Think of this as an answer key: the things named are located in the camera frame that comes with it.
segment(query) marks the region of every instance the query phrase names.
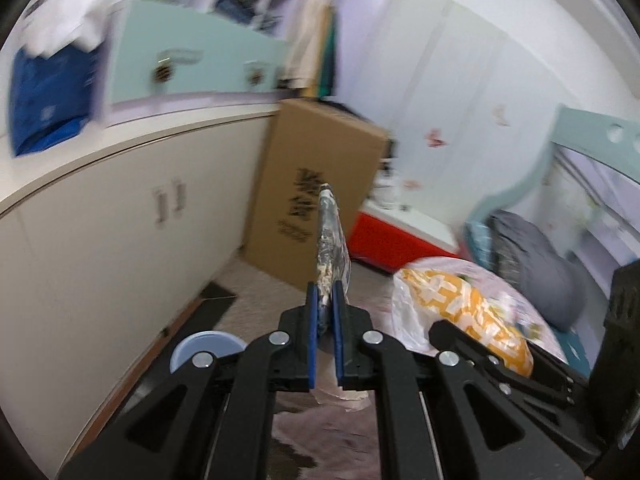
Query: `blue bag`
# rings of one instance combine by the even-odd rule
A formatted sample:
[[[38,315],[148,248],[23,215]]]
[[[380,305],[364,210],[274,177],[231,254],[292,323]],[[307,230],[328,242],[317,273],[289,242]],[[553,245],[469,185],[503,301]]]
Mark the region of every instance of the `blue bag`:
[[[69,45],[44,59],[18,51],[8,105],[14,155],[41,152],[80,132],[89,119],[97,52]]]

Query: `white plastic bag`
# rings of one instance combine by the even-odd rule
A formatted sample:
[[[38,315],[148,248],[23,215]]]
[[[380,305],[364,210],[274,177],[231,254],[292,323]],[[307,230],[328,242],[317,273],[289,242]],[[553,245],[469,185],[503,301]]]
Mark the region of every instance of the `white plastic bag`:
[[[91,52],[102,43],[111,0],[38,0],[24,17],[30,56],[49,58],[68,44]]]

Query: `white cabinet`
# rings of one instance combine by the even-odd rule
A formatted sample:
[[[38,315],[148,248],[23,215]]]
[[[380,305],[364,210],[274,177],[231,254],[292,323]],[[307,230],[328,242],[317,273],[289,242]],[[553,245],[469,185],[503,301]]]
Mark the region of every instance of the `white cabinet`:
[[[51,478],[127,368],[241,245],[267,121],[193,130],[66,176],[20,206],[27,240],[15,213],[2,220],[2,408]]]

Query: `blue fabric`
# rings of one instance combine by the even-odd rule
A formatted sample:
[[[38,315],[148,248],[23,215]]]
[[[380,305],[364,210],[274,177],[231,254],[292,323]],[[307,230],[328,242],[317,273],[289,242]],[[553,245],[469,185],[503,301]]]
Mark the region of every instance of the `blue fabric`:
[[[556,334],[569,366],[585,377],[589,377],[589,375],[591,375],[591,365],[589,364],[584,346],[582,346],[582,342],[577,333],[573,330],[560,332],[555,327],[551,327],[551,330]]]
[[[469,251],[476,264],[491,270],[492,234],[491,229],[482,222],[467,222],[466,238]]]
[[[75,137],[89,118],[97,50],[66,46],[49,59],[15,55],[9,94],[14,155],[40,152]]]

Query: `beige garment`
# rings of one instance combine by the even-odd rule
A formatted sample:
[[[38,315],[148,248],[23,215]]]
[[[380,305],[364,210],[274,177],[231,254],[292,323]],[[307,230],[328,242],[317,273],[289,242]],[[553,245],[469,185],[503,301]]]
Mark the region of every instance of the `beige garment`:
[[[326,10],[332,0],[301,0],[296,17],[287,31],[290,45],[283,79],[290,88],[306,88],[318,72],[320,50],[324,38]]]

